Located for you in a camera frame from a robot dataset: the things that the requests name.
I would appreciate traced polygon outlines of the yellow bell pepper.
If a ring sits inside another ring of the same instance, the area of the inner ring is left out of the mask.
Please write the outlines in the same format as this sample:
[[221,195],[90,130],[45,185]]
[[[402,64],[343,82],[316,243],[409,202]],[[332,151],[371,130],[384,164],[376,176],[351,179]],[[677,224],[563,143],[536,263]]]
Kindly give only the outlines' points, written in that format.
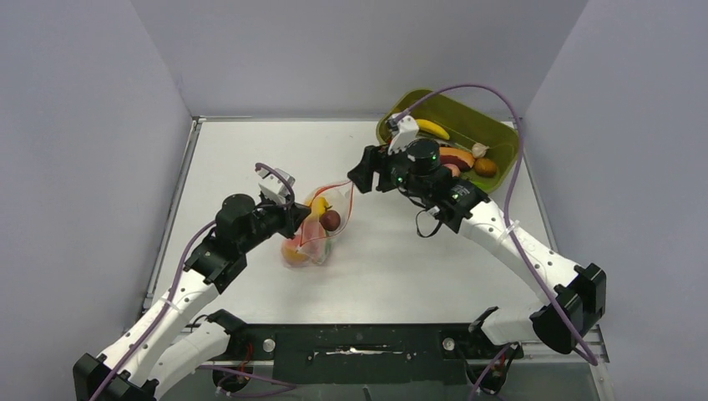
[[320,218],[331,209],[328,200],[323,196],[315,197],[310,204],[311,214],[309,219],[319,221]]

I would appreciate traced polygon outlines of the watermelon slice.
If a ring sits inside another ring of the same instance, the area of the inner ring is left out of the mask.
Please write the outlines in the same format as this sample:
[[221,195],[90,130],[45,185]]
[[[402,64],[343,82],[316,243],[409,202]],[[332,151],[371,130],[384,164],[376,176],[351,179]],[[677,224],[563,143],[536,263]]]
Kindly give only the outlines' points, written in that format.
[[328,235],[318,221],[306,221],[301,227],[300,251],[313,264],[324,264],[334,247],[334,238]]

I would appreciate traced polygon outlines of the dark purple plum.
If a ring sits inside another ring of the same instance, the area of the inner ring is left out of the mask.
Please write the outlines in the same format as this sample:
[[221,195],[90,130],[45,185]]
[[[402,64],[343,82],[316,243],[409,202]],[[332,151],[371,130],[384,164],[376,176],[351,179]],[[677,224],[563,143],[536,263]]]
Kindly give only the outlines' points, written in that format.
[[336,210],[330,209],[320,215],[319,222],[325,231],[335,232],[341,226],[341,215]]

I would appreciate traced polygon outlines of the clear zip bag orange zipper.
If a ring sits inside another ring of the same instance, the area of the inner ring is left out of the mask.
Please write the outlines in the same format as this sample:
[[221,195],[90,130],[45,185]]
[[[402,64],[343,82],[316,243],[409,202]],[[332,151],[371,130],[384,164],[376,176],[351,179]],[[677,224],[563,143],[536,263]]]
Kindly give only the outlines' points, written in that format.
[[291,267],[324,264],[346,229],[353,206],[354,185],[342,180],[315,188],[306,198],[310,215],[292,239],[281,243],[281,259]]

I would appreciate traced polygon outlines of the peach fruit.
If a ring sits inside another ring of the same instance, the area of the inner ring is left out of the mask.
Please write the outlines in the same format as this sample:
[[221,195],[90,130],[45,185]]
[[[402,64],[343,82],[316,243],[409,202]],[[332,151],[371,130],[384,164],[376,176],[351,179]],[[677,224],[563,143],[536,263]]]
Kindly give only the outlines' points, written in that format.
[[310,257],[301,253],[296,246],[286,243],[281,245],[281,257],[283,262],[290,267],[302,267],[310,263]]

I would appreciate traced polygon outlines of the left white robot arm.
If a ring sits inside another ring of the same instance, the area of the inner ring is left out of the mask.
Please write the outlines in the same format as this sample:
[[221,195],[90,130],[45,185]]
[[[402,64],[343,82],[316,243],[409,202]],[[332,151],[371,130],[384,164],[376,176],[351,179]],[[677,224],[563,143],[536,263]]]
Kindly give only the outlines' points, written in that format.
[[244,322],[224,309],[190,335],[182,330],[243,272],[249,251],[279,234],[291,239],[311,209],[263,197],[228,196],[215,219],[188,242],[173,282],[151,308],[98,356],[73,366],[79,400],[159,400],[200,365],[224,353]]

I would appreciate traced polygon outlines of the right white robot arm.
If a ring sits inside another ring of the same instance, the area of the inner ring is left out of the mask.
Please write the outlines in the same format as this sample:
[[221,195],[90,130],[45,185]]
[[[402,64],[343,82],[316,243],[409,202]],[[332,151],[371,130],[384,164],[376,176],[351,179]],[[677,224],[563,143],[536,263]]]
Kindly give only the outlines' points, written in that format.
[[490,307],[472,324],[471,349],[488,357],[507,343],[540,341],[561,354],[589,351],[584,335],[605,311],[605,272],[552,250],[505,215],[486,192],[443,165],[440,146],[369,145],[347,177],[362,193],[396,190],[440,225],[494,256],[536,294],[526,307]]

